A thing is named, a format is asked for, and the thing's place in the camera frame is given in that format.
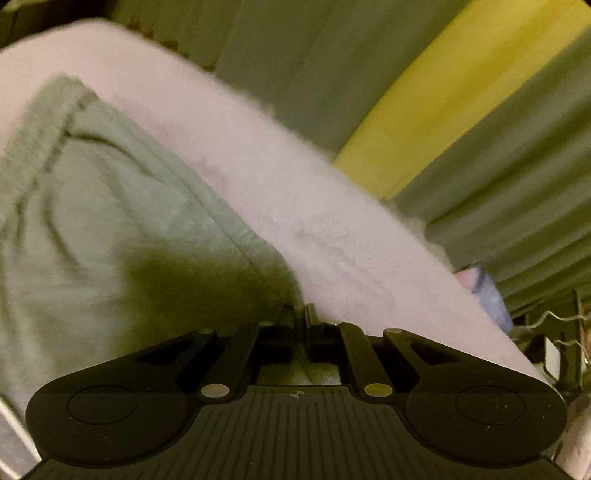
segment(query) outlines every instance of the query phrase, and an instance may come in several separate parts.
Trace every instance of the ribbed black surface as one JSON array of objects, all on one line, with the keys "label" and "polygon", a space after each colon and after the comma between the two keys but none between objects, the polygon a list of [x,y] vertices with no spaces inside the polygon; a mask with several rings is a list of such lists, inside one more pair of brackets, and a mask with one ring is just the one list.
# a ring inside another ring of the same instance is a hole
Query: ribbed black surface
[{"label": "ribbed black surface", "polygon": [[547,460],[470,467],[418,443],[394,409],[346,387],[249,387],[201,410],[187,434],[134,465],[89,469],[49,460],[30,480],[567,480]]}]

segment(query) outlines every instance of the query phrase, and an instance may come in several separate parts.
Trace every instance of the white object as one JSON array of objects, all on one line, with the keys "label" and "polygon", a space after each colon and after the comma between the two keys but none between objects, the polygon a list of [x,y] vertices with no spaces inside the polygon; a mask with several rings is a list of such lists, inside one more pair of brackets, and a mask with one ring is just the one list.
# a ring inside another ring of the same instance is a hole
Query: white object
[{"label": "white object", "polygon": [[544,371],[557,382],[560,379],[560,350],[548,337],[544,341]]}]

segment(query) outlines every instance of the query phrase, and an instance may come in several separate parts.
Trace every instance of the metal rivet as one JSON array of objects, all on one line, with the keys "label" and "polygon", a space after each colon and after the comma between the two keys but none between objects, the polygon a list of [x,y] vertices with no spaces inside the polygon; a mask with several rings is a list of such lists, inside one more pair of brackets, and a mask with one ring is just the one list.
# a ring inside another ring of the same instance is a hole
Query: metal rivet
[{"label": "metal rivet", "polygon": [[384,398],[392,394],[392,387],[383,383],[370,383],[363,391],[366,395],[376,398]]},{"label": "metal rivet", "polygon": [[221,383],[211,383],[201,389],[201,395],[207,398],[222,398],[230,393],[230,389]]}]

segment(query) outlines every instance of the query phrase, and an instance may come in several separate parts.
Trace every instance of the yellow stripe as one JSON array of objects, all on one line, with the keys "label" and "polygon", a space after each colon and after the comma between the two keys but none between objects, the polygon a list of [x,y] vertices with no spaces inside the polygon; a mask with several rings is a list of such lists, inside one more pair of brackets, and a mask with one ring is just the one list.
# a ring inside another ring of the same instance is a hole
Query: yellow stripe
[{"label": "yellow stripe", "polygon": [[334,165],[379,199],[396,195],[589,25],[583,0],[473,0],[394,82]]}]

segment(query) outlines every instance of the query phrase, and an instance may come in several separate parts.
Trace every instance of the wire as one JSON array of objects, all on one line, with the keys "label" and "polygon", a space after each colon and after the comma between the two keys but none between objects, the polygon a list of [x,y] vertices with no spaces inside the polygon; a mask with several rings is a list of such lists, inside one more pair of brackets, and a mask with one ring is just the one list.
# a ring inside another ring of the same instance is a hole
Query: wire
[{"label": "wire", "polygon": [[0,469],[7,474],[12,480],[20,480],[21,476],[16,473],[12,468],[8,466],[1,458],[0,458]]},{"label": "wire", "polygon": [[[41,462],[41,456],[35,447],[35,442],[33,442],[33,439],[27,432],[27,429],[22,424],[21,420],[18,418],[17,414],[14,413],[2,396],[0,396],[0,414],[8,422],[8,425],[10,428],[12,428],[14,433],[17,434],[17,437],[20,439],[29,453],[33,455],[37,462]],[[2,459],[0,459],[0,469],[2,469],[10,478],[14,480],[19,480],[21,478],[21,475],[10,468],[8,464],[6,464]]]},{"label": "wire", "polygon": [[591,319],[591,313],[588,314],[587,316],[584,316],[584,315],[573,315],[572,317],[559,317],[554,312],[551,312],[549,310],[546,310],[541,315],[540,319],[537,322],[535,322],[533,325],[525,325],[525,326],[527,328],[529,328],[529,329],[538,328],[540,325],[542,325],[542,323],[544,323],[544,320],[546,320],[546,317],[548,315],[552,315],[552,317],[554,317],[557,320],[561,320],[562,322],[572,322],[573,320],[582,320],[582,321],[586,322],[589,319]]},{"label": "wire", "polygon": [[588,353],[587,349],[583,346],[583,344],[581,342],[579,342],[578,340],[569,340],[568,342],[563,342],[562,340],[553,340],[552,343],[559,343],[560,345],[565,345],[565,346],[579,345],[581,347],[581,351],[583,352],[583,355],[585,356],[585,363],[587,363],[587,365],[589,365],[589,353]]},{"label": "wire", "polygon": [[6,419],[8,424],[14,430],[14,433],[21,439],[23,445],[27,448],[31,455],[37,460],[37,462],[41,462],[41,456],[39,452],[37,452],[37,447],[35,447],[35,442],[29,435],[29,432],[22,424],[21,420],[17,417],[17,415],[12,411],[12,409],[8,406],[6,401],[0,396],[0,414]]}]

